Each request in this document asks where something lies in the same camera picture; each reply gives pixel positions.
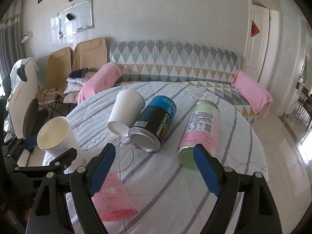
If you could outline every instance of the blue gripper pad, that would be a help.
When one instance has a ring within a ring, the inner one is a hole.
[[[31,149],[33,147],[37,146],[37,135],[33,135],[27,139],[24,139],[22,143],[22,149]]]
[[[219,184],[219,177],[210,165],[207,156],[204,155],[201,148],[197,145],[194,147],[193,157],[208,190],[218,197],[222,191]]]
[[[116,157],[115,146],[113,144],[110,144],[110,146],[107,150],[107,153],[102,158],[102,160],[100,161],[96,170],[94,171],[93,175],[90,178],[89,193],[90,193],[91,197],[94,196],[95,193],[97,193],[101,190],[103,183],[104,183],[104,180],[105,180],[105,178],[106,178],[106,176],[110,170],[110,167],[112,166],[112,164],[115,160],[115,157]]]

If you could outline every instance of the stack of pillows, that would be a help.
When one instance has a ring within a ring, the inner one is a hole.
[[[63,100],[63,103],[78,103],[79,92],[96,72],[88,72],[88,68],[82,68],[70,73],[68,82],[64,94],[67,94]]]

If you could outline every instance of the cylindrical container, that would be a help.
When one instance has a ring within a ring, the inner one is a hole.
[[[176,111],[177,106],[169,97],[154,97],[130,128],[131,142],[144,151],[160,150]]]
[[[71,123],[66,117],[56,117],[44,124],[38,133],[37,144],[40,149],[45,150],[54,158],[70,148],[75,148],[77,157],[68,167],[70,170],[77,169],[83,163],[82,150],[71,130]]]
[[[136,91],[118,92],[107,123],[108,129],[118,136],[128,136],[129,128],[133,126],[144,106],[144,98]]]
[[[219,136],[219,108],[215,103],[203,100],[196,103],[191,111],[188,124],[181,138],[178,159],[185,167],[197,170],[193,158],[196,144],[202,144],[211,156],[216,153]]]
[[[138,213],[115,172],[108,172],[101,190],[95,193],[92,201],[103,222],[123,220]]]

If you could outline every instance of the can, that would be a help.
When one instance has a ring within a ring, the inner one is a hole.
[[[176,111],[177,106],[169,97],[154,97],[129,129],[131,142],[144,151],[159,151]]]
[[[203,100],[191,110],[185,132],[178,147],[178,159],[189,169],[198,170],[193,158],[196,144],[202,144],[211,156],[216,153],[219,136],[219,108],[211,101]]]

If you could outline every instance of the pink plastic cup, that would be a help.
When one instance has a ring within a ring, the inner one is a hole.
[[[122,220],[138,213],[115,172],[108,172],[101,190],[92,197],[92,201],[103,222]]]

